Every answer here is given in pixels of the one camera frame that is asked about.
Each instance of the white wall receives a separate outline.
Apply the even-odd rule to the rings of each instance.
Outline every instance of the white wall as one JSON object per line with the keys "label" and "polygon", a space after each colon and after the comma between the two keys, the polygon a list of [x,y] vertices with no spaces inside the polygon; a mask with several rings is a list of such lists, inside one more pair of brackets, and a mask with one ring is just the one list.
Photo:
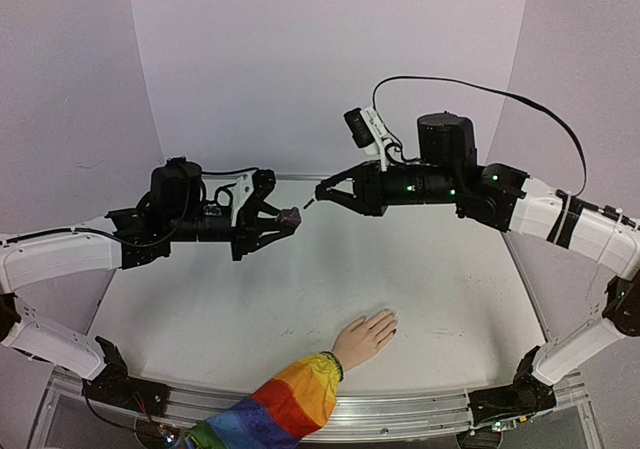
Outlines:
{"label": "white wall", "polygon": [[[0,232],[135,204],[162,154],[130,0],[0,0]],[[21,292],[85,330],[104,273]],[[48,364],[0,347],[0,444],[25,447]]]}
{"label": "white wall", "polygon": [[[576,130],[589,164],[586,200],[640,215],[640,0],[527,0],[509,88],[548,104]],[[508,102],[489,159],[576,190],[571,142],[544,116]],[[604,300],[592,264],[513,236],[554,334]],[[606,274],[598,274],[606,281]],[[608,448],[638,447],[640,341],[618,343],[582,367]]]}
{"label": "white wall", "polygon": [[[328,174],[361,160],[342,114],[398,73],[506,88],[525,0],[132,0],[164,155],[209,168]],[[486,156],[502,100],[395,83],[386,122],[409,147],[416,118],[473,117]]]}

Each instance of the black cable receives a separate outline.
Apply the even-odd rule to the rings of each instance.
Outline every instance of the black cable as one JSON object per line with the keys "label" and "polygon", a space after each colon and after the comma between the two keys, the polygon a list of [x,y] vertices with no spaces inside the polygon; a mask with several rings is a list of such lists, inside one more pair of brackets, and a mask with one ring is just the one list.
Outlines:
{"label": "black cable", "polygon": [[243,172],[257,171],[259,169],[260,168],[258,167],[247,167],[245,169],[237,169],[235,171],[222,171],[222,172],[202,171],[202,174],[205,176],[233,176],[235,174],[242,174]]}
{"label": "black cable", "polygon": [[[393,157],[390,153],[389,153],[389,149],[399,149],[397,152],[400,153],[400,161],[398,161],[395,157]],[[400,144],[398,144],[397,142],[392,142],[391,144],[389,144],[387,147],[384,148],[384,152],[387,155],[387,159],[389,159],[391,162],[393,162],[395,165],[397,166],[408,166],[410,164],[407,164],[404,162],[405,158],[404,155],[402,154],[402,146]]]}
{"label": "black cable", "polygon": [[[91,411],[91,414],[93,414],[95,417],[97,417],[98,419],[100,419],[102,422],[104,422],[104,423],[106,423],[106,424],[109,424],[110,426],[117,427],[117,428],[119,428],[119,429],[124,429],[124,430],[126,430],[126,431],[132,432],[132,433],[133,433],[133,434],[135,434],[136,436],[138,435],[138,431],[137,431],[135,428],[133,428],[133,427],[129,427],[129,426],[123,426],[122,424],[118,424],[117,422],[110,421],[109,419],[107,419],[107,418],[105,418],[105,417],[102,417],[100,414],[98,414],[98,413],[96,412],[96,410],[93,408],[93,406],[91,405],[91,403],[89,402],[89,398],[87,397],[87,395],[86,395],[86,394],[84,395],[84,400],[85,400],[85,402],[87,403],[87,407],[88,407],[88,408],[89,408],[89,410]],[[162,437],[162,436],[155,436],[155,435],[153,435],[153,434],[145,434],[145,436],[153,437],[153,438],[155,438],[155,439],[159,439],[159,440],[160,440],[160,439],[161,439],[161,440],[165,440],[165,438],[164,438],[164,437]]]}
{"label": "black cable", "polygon": [[[213,194],[213,203],[218,207],[231,207],[231,204],[233,203],[233,194],[229,189],[231,189],[233,186],[235,186],[235,184],[227,184],[226,186],[218,187],[216,189],[216,192]],[[224,192],[229,198],[229,203],[226,206],[223,206],[222,204],[220,204],[220,202],[218,202],[218,197],[220,196],[221,192]]]}
{"label": "black cable", "polygon": [[518,101],[521,104],[524,104],[525,106],[528,106],[528,107],[530,107],[532,109],[535,109],[536,111],[540,111],[543,114],[546,114],[551,119],[553,119],[557,124],[559,124],[560,127],[562,127],[565,130],[565,132],[569,135],[569,137],[573,141],[573,144],[576,147],[576,150],[578,151],[578,155],[580,156],[580,162],[582,163],[583,180],[582,180],[582,187],[580,188],[580,191],[578,191],[578,193],[575,194],[575,197],[580,196],[580,194],[582,194],[584,192],[585,188],[587,187],[587,160],[585,158],[584,150],[582,149],[582,144],[580,143],[580,139],[578,138],[576,133],[573,131],[573,129],[571,129],[571,127],[569,127],[569,124],[564,122],[560,118],[560,116],[558,116],[556,113],[554,113],[551,109],[549,109],[549,108],[547,108],[547,107],[543,106],[542,104],[539,104],[539,103],[537,103],[535,101],[532,101],[528,97],[524,97],[524,96],[521,96],[519,94],[513,94],[511,92],[500,91],[499,89],[492,89],[490,87],[480,86],[478,84],[472,84],[470,82],[460,81],[458,79],[450,79],[448,77],[408,76],[408,75],[391,76],[391,77],[387,77],[386,79],[383,79],[382,81],[380,81],[376,85],[376,87],[373,89],[373,93],[371,95],[371,100],[372,100],[374,109],[376,109],[376,93],[378,92],[378,89],[380,89],[380,87],[383,84],[386,84],[387,82],[399,81],[399,80],[421,80],[421,81],[453,82],[454,84],[461,84],[463,86],[472,87],[474,89],[479,89],[481,91],[490,92],[492,94],[497,94],[499,96],[508,97],[510,99]]}
{"label": "black cable", "polygon": [[176,226],[171,229],[171,231],[165,235],[164,237],[153,241],[153,242],[149,242],[149,243],[145,243],[145,244],[136,244],[133,242],[129,242],[129,241],[125,241],[124,239],[120,239],[118,236],[114,236],[113,234],[110,234],[108,232],[105,231],[101,231],[100,229],[94,229],[91,227],[76,227],[74,229],[70,228],[70,227],[61,227],[58,229],[48,229],[46,231],[40,231],[40,232],[33,232],[31,234],[25,234],[23,236],[16,236],[13,237],[11,239],[7,239],[7,244],[14,244],[16,242],[20,242],[20,241],[25,241],[28,239],[35,239],[38,237],[44,237],[44,236],[50,236],[52,234],[64,234],[64,233],[83,233],[83,234],[97,234],[99,236],[103,236],[106,237],[108,239],[111,239],[113,241],[116,241],[120,244],[123,244],[125,246],[129,246],[129,247],[137,247],[137,248],[148,248],[148,247],[154,247],[157,246],[158,244],[162,244],[163,242],[167,241],[168,239],[171,238],[171,236],[173,236],[176,231],[178,230],[178,228],[180,227],[180,225],[182,225],[182,223],[184,222],[184,218],[187,215],[187,210],[189,209],[189,198],[191,196],[191,185],[188,184],[187,185],[187,196],[186,196],[186,200],[184,203],[184,209],[182,209],[182,214],[180,215],[180,219],[178,220],[178,223],[176,224]]}
{"label": "black cable", "polygon": [[207,200],[207,185],[205,184],[205,182],[201,179],[200,180],[200,191],[201,191],[201,198],[203,201]]}

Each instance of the sleeve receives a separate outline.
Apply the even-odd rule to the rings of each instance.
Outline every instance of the sleeve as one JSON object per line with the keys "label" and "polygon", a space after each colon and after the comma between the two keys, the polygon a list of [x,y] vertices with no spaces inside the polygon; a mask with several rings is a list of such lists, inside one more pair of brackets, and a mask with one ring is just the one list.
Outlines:
{"label": "sleeve", "polygon": [[253,395],[185,431],[174,448],[295,448],[327,424],[343,377],[340,362],[330,352],[300,359]]}

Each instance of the table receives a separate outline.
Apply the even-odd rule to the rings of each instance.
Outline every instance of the table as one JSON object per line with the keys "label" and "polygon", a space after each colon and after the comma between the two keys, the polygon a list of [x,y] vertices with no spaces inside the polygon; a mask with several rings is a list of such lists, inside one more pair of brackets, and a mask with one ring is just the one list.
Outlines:
{"label": "table", "polygon": [[[209,194],[220,184],[208,181]],[[279,180],[268,201],[300,207],[315,184]],[[544,342],[499,232],[458,220],[452,205],[367,218],[328,202],[240,263],[228,244],[178,243],[168,259],[118,271],[91,334],[117,344],[134,375],[250,392],[387,306],[400,318],[395,340],[341,394],[509,383]]]}

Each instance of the hand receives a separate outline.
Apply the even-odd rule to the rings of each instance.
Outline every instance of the hand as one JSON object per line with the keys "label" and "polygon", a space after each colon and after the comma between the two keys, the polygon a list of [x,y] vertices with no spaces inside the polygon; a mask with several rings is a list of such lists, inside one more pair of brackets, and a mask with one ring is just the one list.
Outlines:
{"label": "hand", "polygon": [[378,354],[396,334],[398,318],[391,309],[353,321],[338,335],[332,353],[347,372]]}

